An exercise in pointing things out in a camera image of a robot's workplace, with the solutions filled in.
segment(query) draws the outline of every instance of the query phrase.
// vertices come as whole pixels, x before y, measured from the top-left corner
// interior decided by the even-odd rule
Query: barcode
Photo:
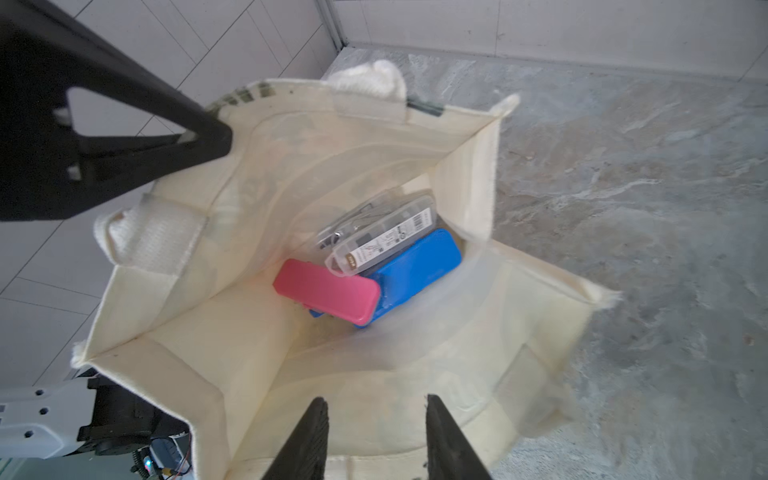
[[[418,232],[424,227],[424,220],[422,219],[422,214],[419,212],[415,217],[413,217],[413,228]]]

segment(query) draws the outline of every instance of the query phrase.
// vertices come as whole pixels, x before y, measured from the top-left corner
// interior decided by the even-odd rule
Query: plastic storage case
[[[328,253],[337,243],[406,204],[409,199],[400,197],[399,190],[399,188],[393,188],[376,195],[339,218],[330,227],[324,228],[317,234],[318,248],[320,250],[327,248],[326,253]]]
[[[326,259],[337,276],[356,275],[410,247],[435,227],[435,200],[422,195],[339,242]]]

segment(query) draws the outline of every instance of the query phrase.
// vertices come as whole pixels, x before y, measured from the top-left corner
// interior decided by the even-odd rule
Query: barcode label
[[[415,228],[417,232],[424,228],[424,220],[422,220],[421,214],[413,217],[413,228]]]
[[[400,242],[413,237],[418,232],[432,225],[432,215],[430,209],[425,208],[408,220],[390,228],[378,237],[370,240],[364,245],[357,247],[345,255],[349,268],[360,268],[363,264],[374,260],[379,255],[383,255],[391,250]]]

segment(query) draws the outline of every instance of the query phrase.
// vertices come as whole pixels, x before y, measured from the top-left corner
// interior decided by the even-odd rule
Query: white tiled wall
[[[353,45],[768,82],[768,54],[760,57],[768,47],[764,0],[335,0],[333,6]]]
[[[319,78],[336,51],[314,0],[53,0],[201,104],[265,77]],[[165,119],[84,90],[69,93],[90,135],[167,135]],[[94,219],[138,202],[145,186],[63,222],[0,223],[0,389],[73,375],[112,265]]]

